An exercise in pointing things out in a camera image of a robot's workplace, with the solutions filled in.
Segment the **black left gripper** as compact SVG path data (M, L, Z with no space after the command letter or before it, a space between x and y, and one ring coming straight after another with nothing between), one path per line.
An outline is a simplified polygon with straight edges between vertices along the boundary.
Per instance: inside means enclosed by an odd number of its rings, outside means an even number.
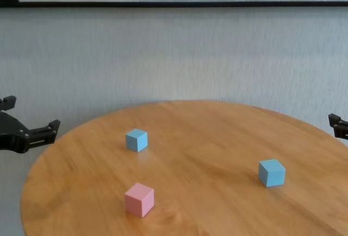
M16 96L0 100L0 111L15 107ZM19 120L1 112L1 150L26 153L29 149L53 144L58 134L60 121L54 120L41 128L27 129Z

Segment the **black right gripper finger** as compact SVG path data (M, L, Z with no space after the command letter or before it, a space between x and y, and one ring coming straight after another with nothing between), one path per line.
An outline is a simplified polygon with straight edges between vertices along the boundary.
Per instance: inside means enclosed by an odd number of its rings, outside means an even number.
M334 130L334 136L340 139L348 139L348 122L341 119L340 116L329 114L328 120L330 126Z

